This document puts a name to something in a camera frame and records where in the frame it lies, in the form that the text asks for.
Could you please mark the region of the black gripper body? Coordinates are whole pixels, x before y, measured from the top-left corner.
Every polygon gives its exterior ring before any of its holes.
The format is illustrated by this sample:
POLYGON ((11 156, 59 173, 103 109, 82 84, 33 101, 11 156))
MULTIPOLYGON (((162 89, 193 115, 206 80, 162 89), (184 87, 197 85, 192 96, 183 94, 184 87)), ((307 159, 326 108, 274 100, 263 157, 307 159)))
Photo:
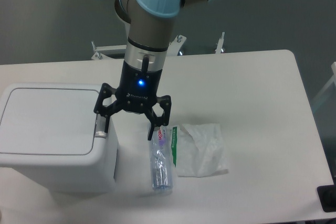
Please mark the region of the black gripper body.
POLYGON ((143 114, 157 103, 157 90, 162 70, 146 73, 123 62, 115 96, 117 105, 127 112, 143 114))

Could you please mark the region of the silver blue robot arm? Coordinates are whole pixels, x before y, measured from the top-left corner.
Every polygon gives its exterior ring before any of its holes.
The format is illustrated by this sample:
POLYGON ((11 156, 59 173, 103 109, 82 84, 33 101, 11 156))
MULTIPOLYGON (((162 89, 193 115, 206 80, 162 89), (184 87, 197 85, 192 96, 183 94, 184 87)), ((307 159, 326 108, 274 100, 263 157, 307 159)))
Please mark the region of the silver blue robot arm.
POLYGON ((120 83, 101 86, 94 112, 110 117, 119 111, 144 114, 148 135, 170 120, 171 97, 157 96, 175 19, 181 8, 212 0, 115 0, 115 11, 129 25, 120 83))

